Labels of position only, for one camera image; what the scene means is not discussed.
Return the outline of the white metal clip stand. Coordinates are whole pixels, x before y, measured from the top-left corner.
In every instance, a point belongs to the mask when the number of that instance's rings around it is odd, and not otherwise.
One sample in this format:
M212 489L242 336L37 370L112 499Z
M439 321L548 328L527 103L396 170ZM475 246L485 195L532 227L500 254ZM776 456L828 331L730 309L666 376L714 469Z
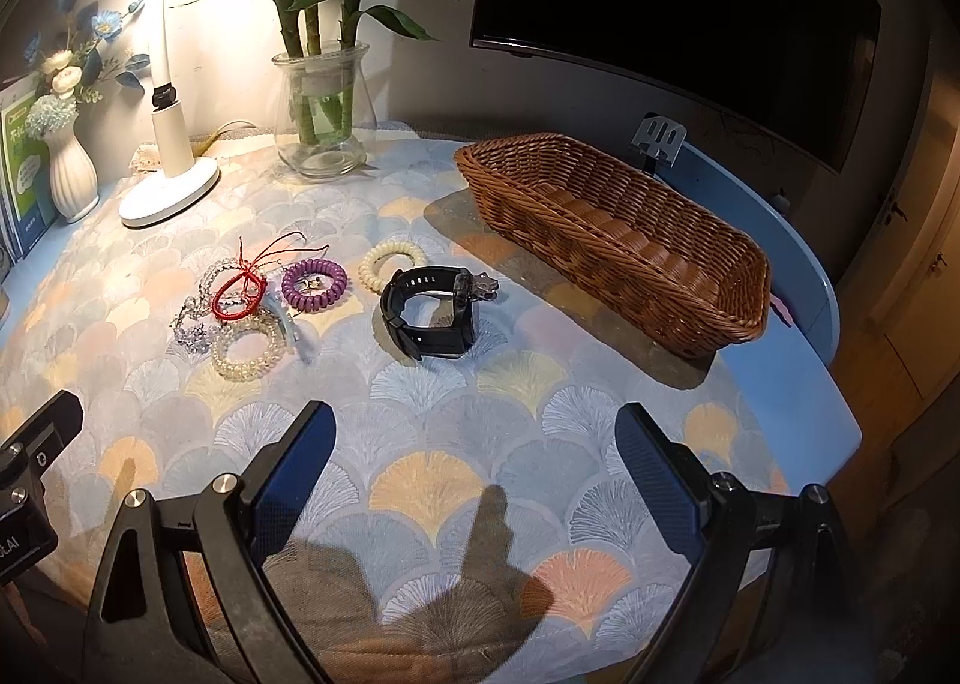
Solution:
M654 164L672 167L685 138L685 125L662 113L647 113L633 133L630 146Z

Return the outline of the light blue hair clip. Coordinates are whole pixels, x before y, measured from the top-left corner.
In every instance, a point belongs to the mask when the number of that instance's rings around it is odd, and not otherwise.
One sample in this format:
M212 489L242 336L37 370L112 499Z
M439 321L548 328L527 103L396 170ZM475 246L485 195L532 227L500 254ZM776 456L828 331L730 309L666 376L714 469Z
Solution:
M299 330L299 326L295 323L295 319L293 319L293 315L291 315L288 307L286 307L283 302L280 302L277 297L272 296L272 294L267 294L263 303L268 312L280 320L281 330L283 330L283 335L285 335L288 351L290 351L291 354L295 354L303 364L309 365L313 362L313 350L306 341L306 338L302 336L301 330Z

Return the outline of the pink small object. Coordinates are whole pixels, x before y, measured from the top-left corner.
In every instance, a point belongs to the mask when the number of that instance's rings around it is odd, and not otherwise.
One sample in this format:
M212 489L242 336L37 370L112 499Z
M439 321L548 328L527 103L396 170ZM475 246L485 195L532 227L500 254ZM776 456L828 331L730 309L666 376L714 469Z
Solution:
M793 326L793 314L791 313L791 310L789 310L789 307L782 302L779 297L776 297L775 294L771 294L770 304L773 312L778 315L778 319L780 319L782 323L784 323L786 326Z

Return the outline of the green white book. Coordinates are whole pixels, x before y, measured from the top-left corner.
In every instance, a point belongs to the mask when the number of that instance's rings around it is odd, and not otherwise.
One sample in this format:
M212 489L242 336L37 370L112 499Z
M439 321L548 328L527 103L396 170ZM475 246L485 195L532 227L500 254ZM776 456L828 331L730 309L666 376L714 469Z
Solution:
M2 239L14 262L23 260L57 219L49 148L26 133L39 78L35 71L2 89Z

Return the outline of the scallop pattern table mat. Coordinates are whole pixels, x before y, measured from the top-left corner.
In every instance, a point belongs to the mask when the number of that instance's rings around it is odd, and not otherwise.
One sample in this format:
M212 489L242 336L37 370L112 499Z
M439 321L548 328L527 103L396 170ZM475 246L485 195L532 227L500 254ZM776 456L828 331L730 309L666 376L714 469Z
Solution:
M296 317L313 350L233 382L172 335L218 262L297 230L345 268L382 241L493 274L477 343L412 361L352 284ZM670 356L475 213L448 143L389 138L363 175L308 184L244 145L194 209L155 229L106 200L14 270L2 424L54 391L85 422L46 476L57 551L20 578L16 615L65 671L130 489L185 496L241 471L311 400L334 408L331 463L265 572L342 681L551 682L640 653L679 591L670 551L620 460L617 411L637 401L672 439L745 486L784 484L722 362Z

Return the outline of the glass vase with water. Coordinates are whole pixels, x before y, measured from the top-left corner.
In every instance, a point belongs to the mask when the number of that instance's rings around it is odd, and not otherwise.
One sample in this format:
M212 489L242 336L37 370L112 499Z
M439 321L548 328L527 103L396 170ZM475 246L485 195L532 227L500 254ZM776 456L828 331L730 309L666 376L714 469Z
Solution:
M347 175L368 161L366 143L377 120L363 73L366 44L342 49L329 42L320 55L272 58L281 78L275 112L278 156L311 180Z

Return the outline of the white desk lamp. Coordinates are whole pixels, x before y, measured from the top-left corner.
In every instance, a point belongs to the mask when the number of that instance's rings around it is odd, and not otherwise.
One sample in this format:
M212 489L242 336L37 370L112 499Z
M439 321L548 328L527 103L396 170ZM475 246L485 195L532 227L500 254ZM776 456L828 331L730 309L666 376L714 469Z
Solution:
M153 79L151 122L160 168L127 190L119 218L128 229L160 224L201 200L220 180L215 159L197 159L167 53L166 0L145 0L149 12L149 66Z

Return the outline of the black wrist watch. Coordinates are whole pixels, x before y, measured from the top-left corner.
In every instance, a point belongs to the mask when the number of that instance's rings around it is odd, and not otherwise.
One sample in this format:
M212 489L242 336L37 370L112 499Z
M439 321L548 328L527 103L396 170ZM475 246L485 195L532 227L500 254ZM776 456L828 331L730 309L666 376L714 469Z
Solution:
M381 292L381 319L407 358L460 358L477 341L475 306L498 291L493 276L463 266L399 269Z

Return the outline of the brown wicker basket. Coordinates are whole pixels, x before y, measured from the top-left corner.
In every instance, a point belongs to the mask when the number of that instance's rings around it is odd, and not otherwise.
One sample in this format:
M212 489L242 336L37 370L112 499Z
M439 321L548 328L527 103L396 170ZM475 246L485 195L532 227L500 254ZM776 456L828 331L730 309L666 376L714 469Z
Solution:
M560 133L477 141L454 162L490 229L667 351L706 358L763 335L766 253L652 175Z

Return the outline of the white ribbed flower vase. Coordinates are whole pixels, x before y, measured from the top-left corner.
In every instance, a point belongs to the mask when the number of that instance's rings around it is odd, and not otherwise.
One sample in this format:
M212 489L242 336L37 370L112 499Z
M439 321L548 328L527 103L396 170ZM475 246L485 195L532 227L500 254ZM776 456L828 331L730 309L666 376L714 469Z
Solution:
M98 206L98 172L72 124L51 131L44 141L50 154L53 206L67 223L76 223Z

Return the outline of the wooden cabinet door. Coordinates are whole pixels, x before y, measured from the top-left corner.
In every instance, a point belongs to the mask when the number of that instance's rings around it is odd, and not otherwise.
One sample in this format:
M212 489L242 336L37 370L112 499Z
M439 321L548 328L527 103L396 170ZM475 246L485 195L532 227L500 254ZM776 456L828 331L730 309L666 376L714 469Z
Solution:
M958 370L958 85L932 81L905 174L841 285L832 374L861 445L832 480L844 507L884 502L892 447Z

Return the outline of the black monitor screen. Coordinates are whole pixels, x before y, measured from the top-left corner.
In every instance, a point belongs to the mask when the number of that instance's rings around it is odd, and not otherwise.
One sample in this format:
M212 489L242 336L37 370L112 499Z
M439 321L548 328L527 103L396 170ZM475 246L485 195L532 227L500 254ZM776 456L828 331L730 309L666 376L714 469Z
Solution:
M470 42L644 81L841 170L881 14L877 0L475 0Z

